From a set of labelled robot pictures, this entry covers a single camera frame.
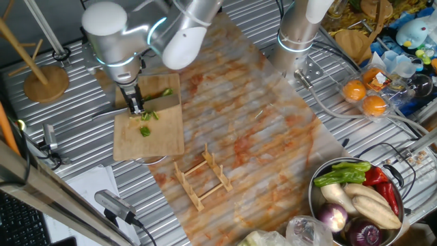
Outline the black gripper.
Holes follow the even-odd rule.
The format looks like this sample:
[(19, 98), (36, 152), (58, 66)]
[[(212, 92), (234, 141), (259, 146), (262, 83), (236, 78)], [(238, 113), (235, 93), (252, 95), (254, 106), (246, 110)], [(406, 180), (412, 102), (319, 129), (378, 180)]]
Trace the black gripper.
[(143, 98), (137, 81), (130, 83), (118, 84), (125, 101), (128, 103), (131, 114), (141, 114), (145, 110), (143, 108)]

